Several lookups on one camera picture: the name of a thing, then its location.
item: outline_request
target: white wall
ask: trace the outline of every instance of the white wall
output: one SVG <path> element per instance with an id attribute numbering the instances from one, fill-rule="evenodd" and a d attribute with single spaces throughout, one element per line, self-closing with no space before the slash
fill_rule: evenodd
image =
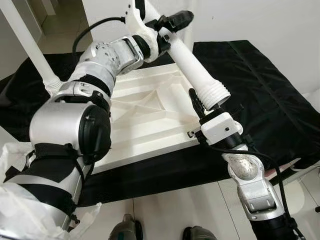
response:
<path id="1" fill-rule="evenodd" d="M 41 29 L 31 12 L 26 0 L 14 0 L 15 7 L 21 14 L 24 22 L 27 24 L 33 38 L 38 41 L 41 37 Z M 21 46 L 15 33 L 12 31 L 5 16 L 0 11 L 0 80 L 13 74 L 20 64 L 28 57 Z"/>
<path id="2" fill-rule="evenodd" d="M 150 0 L 170 15 L 187 9 L 190 0 Z M 249 40 L 301 92 L 320 87 L 319 0 L 195 0 L 194 41 Z M 82 0 L 89 24 L 124 16 L 128 0 Z M 127 31 L 121 23 L 92 30 L 95 40 L 110 41 Z"/>

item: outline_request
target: black band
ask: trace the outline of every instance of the black band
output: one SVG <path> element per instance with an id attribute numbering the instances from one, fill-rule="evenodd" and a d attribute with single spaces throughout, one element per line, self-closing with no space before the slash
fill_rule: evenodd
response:
<path id="1" fill-rule="evenodd" d="M 203 118 L 199 120 L 199 123 L 201 125 L 205 124 L 206 122 L 209 122 L 211 119 L 214 119 L 215 117 L 219 116 L 220 114 L 223 114 L 225 111 L 219 107 L 216 110 L 210 112 L 208 115 L 205 115 Z"/>
<path id="2" fill-rule="evenodd" d="M 38 143 L 34 145 L 34 149 L 36 159 L 21 174 L 38 176 L 59 183 L 76 168 L 84 186 L 85 176 L 77 161 L 78 153 L 71 144 Z"/>
<path id="3" fill-rule="evenodd" d="M 96 86 L 97 88 L 101 89 L 102 91 L 104 91 L 109 96 L 109 98 L 111 97 L 109 87 L 101 79 L 99 79 L 95 76 L 87 74 L 83 77 L 80 77 L 80 79 L 73 80 L 72 82 L 82 82 L 82 83 L 91 84 L 91 85 Z"/>
<path id="4" fill-rule="evenodd" d="M 88 102 L 92 102 L 93 104 L 99 106 L 100 108 L 103 108 L 108 113 L 110 111 L 110 106 L 108 102 L 105 100 L 104 96 L 94 90 L 91 96 L 61 96 L 58 97 L 55 102 L 59 103 L 61 100 L 65 101 L 66 103 L 73 103 L 73 104 L 86 104 Z"/>
<path id="5" fill-rule="evenodd" d="M 85 165 L 101 160 L 111 146 L 109 113 L 101 107 L 86 108 L 79 126 L 79 146 Z"/>
<path id="6" fill-rule="evenodd" d="M 234 147 L 243 143 L 241 135 L 238 132 L 227 136 L 225 139 L 218 141 L 213 146 L 221 149 L 233 149 Z"/>
<path id="7" fill-rule="evenodd" d="M 72 200 L 72 195 L 61 188 L 44 184 L 19 184 L 28 190 L 40 202 L 53 206 L 69 217 L 76 209 L 76 204 Z"/>
<path id="8" fill-rule="evenodd" d="M 133 35 L 132 37 L 138 44 L 139 48 L 141 49 L 143 57 L 145 59 L 149 58 L 151 55 L 151 50 L 147 42 L 139 35 Z"/>
<path id="9" fill-rule="evenodd" d="M 257 240 L 296 240 L 289 219 L 285 215 L 264 221 L 250 221 Z"/>
<path id="10" fill-rule="evenodd" d="M 135 8 L 140 10 L 140 18 L 144 20 L 146 17 L 145 0 L 135 0 Z"/>

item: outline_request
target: white plastic bag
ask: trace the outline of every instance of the white plastic bag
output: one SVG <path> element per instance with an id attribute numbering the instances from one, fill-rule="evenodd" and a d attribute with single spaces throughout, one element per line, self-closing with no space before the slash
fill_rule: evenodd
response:
<path id="1" fill-rule="evenodd" d="M 10 166 L 21 166 L 26 163 L 26 156 L 33 150 L 31 142 L 8 142 L 2 148 L 0 156 L 0 183 L 6 178 L 6 171 Z"/>
<path id="2" fill-rule="evenodd" d="M 15 183 L 3 183 L 6 171 L 14 165 L 22 171 L 26 156 L 33 150 L 30 142 L 10 142 L 2 148 L 0 156 L 0 228 L 16 233 L 23 239 L 32 240 L 77 240 L 95 221 L 101 207 L 97 203 L 91 212 L 86 212 L 80 223 L 67 232 L 56 226 L 45 205 L 23 187 Z"/>

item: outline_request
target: white plastic tray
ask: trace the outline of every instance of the white plastic tray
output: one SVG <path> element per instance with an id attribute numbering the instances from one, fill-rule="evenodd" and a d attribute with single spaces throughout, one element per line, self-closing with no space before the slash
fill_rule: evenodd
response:
<path id="1" fill-rule="evenodd" d="M 198 144 L 187 135 L 200 126 L 189 88 L 176 64 L 119 76 L 111 99 L 111 150 L 93 173 Z"/>

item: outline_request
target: white tube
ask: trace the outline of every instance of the white tube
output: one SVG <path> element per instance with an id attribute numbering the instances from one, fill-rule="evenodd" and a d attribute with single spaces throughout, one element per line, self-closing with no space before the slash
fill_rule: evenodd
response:
<path id="1" fill-rule="evenodd" d="M 52 71 L 12 0 L 0 0 L 0 9 L 41 75 L 45 89 L 51 96 L 54 95 L 63 83 Z"/>
<path id="2" fill-rule="evenodd" d="M 154 19 L 158 20 L 160 16 L 149 1 L 145 0 L 144 22 Z M 209 111 L 214 105 L 223 104 L 230 97 L 230 93 L 225 86 L 208 73 L 175 33 L 170 32 L 166 28 L 162 28 L 159 33 L 161 36 L 169 36 L 171 47 L 168 53 L 194 87 L 204 107 Z"/>

